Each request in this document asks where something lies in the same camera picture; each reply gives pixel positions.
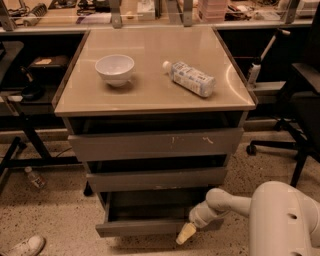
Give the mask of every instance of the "terrazzo floor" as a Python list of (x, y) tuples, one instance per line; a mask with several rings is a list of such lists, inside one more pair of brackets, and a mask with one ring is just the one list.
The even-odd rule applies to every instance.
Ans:
[[(43, 133), (52, 156), (68, 149), (64, 132)], [(0, 134), (0, 156), (9, 147), (10, 136)], [(239, 196), (251, 196), (263, 182), (288, 183), (295, 166), (295, 153), (288, 150), (259, 148), (248, 156), (245, 147), (251, 139), (287, 139), (286, 132), (246, 132), (228, 165), (221, 188)], [(67, 150), (63, 155), (72, 155)], [(34, 157), (28, 146), (20, 157)], [(6, 251), (34, 234), (46, 238), (42, 256), (102, 255), (248, 255), (248, 219), (235, 213), (227, 215), (219, 229), (198, 232), (182, 246), (175, 243), (176, 234), (100, 238), (96, 224), (104, 219), (104, 210), (96, 195), (85, 197), (86, 173), (81, 165), (38, 168), (47, 180), (44, 189), (34, 188), (23, 169), (11, 169), (0, 186), (0, 251)], [(307, 160), (297, 188), (320, 202), (320, 168)], [(313, 249), (320, 256), (320, 249)]]

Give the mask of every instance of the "beige countertop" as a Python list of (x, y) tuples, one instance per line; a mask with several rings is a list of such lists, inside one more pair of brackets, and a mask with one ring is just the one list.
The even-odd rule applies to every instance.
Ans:
[[(125, 54), (135, 61), (133, 77), (113, 88), (95, 71), (98, 59)], [(173, 83), (165, 60), (184, 61), (214, 76), (204, 99)], [(254, 101), (210, 27), (92, 29), (55, 109), (57, 116), (251, 110)]]

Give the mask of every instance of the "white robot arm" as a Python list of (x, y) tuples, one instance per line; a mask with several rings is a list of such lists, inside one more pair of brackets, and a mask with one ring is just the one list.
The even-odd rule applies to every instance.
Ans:
[(251, 199), (211, 189), (190, 211), (177, 243), (229, 211), (249, 218), (252, 256), (311, 256), (311, 247), (320, 247), (320, 204), (281, 182), (262, 184)]

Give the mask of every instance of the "white sneaker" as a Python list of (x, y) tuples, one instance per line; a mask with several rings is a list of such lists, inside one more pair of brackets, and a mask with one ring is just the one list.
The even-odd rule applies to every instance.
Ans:
[(38, 255), (44, 244), (46, 243), (45, 239), (42, 236), (33, 236), (29, 239), (22, 241), (21, 243), (15, 245), (7, 252), (0, 252), (0, 255), (3, 256), (36, 256)]

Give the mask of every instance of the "plastic bottle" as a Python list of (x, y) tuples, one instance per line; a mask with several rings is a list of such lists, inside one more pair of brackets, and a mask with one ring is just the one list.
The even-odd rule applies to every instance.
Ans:
[(248, 85), (251, 88), (255, 87), (255, 83), (257, 81), (257, 78), (260, 74), (261, 70), (261, 61), (259, 59), (256, 59), (252, 64), (248, 72)]
[(212, 94), (216, 82), (214, 77), (208, 76), (182, 61), (176, 63), (165, 61), (162, 67), (168, 72), (173, 82), (204, 98)]
[(43, 188), (46, 185), (45, 179), (36, 171), (32, 170), (30, 166), (26, 167), (24, 171), (28, 175), (28, 179), (37, 188)]

